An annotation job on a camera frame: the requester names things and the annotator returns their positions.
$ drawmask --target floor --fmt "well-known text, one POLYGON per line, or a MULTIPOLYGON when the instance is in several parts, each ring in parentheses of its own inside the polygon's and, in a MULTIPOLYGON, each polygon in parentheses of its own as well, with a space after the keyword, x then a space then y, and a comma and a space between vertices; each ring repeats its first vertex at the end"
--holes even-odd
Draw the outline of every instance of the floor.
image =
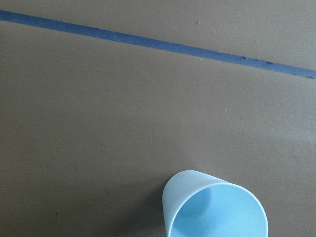
MULTIPOLYGON (((0 10, 316 70, 308 0, 8 0, 0 10)), ((164 237, 193 169, 239 184, 269 236, 316 233, 316 80, 0 21, 0 235, 164 237)))

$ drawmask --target light blue cup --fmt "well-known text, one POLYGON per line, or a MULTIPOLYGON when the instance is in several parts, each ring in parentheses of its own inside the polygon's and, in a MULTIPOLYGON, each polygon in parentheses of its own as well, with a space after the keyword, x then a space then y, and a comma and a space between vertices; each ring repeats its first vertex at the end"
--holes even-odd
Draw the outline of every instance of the light blue cup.
POLYGON ((162 194, 167 237, 267 237, 268 221, 258 199, 245 188, 186 170, 162 194))

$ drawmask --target blue tape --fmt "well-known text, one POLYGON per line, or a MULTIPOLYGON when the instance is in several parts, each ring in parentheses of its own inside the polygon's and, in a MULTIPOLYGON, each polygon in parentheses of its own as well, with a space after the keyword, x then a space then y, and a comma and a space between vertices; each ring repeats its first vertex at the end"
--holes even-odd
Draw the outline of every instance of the blue tape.
POLYGON ((272 63, 254 58, 246 58, 234 54, 220 53, 214 50, 171 43, 157 39, 150 39, 146 37, 133 36, 129 34, 76 25, 62 21, 23 15, 14 12, 0 10, 0 20, 316 79, 316 71, 314 70, 272 63))

